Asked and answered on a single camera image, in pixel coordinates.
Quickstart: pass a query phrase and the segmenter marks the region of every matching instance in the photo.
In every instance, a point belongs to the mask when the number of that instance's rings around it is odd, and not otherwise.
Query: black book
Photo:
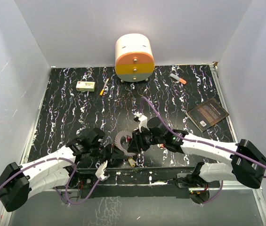
[[[204,132],[229,114],[215,98],[211,98],[188,111],[186,115],[201,132]]]

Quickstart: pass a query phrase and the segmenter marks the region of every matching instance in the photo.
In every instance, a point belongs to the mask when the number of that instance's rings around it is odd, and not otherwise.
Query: screwdriver
[[[181,82],[183,85],[186,84],[186,81],[185,81],[184,79],[179,78],[178,76],[176,76],[176,75],[173,74],[173,73],[170,74],[170,77],[172,77],[173,79],[175,79],[175,80]]]
[[[105,87],[106,87],[106,85],[108,84],[108,81],[109,81],[109,79],[107,79],[106,81],[105,81],[105,84],[104,84],[104,87],[103,87],[103,89],[101,90],[101,92],[100,92],[100,96],[102,96],[103,95],[103,93],[104,93],[104,91],[105,91]]]

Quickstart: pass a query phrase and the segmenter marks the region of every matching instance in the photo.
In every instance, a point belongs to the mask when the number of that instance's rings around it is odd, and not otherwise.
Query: gear
[[[128,131],[128,130],[124,130],[124,131],[120,131],[119,133],[117,133],[116,137],[115,137],[115,146],[118,147],[120,150],[122,150],[124,152],[125,156],[131,157],[136,155],[135,153],[130,153],[128,152],[123,146],[122,146],[122,142],[126,141],[126,143],[128,143],[128,138],[132,137],[132,132]]]

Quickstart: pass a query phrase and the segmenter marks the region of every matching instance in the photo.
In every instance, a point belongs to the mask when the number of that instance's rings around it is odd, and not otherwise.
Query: white drum
[[[147,81],[154,66],[151,44],[147,37],[142,34],[126,34],[117,40],[115,70],[121,81]]]

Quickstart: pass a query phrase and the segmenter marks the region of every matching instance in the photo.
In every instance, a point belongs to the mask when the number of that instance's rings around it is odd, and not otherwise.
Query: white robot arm
[[[139,127],[131,133],[129,147],[125,150],[128,153],[139,154],[149,149],[150,145],[162,144],[171,152],[195,154],[218,161],[198,163],[192,174],[178,178],[178,182],[203,187],[212,181],[237,180],[251,188],[260,187],[265,169],[232,154],[242,153],[266,166],[266,158],[250,141],[241,140],[238,144],[224,143],[177,129],[170,133],[160,119],[155,117],[147,121],[147,117],[140,113],[136,114],[134,120],[139,122]],[[73,173],[70,166],[89,156],[97,157],[102,162],[95,173],[96,177],[99,180],[109,178],[106,171],[108,161],[127,159],[128,155],[117,145],[108,144],[103,147],[100,143],[104,136],[102,130],[94,128],[86,136],[74,139],[41,159],[19,166],[15,162],[9,164],[0,176],[0,200],[6,210],[14,211],[33,195],[66,185],[69,175]],[[216,149],[215,146],[230,150],[231,153]]]

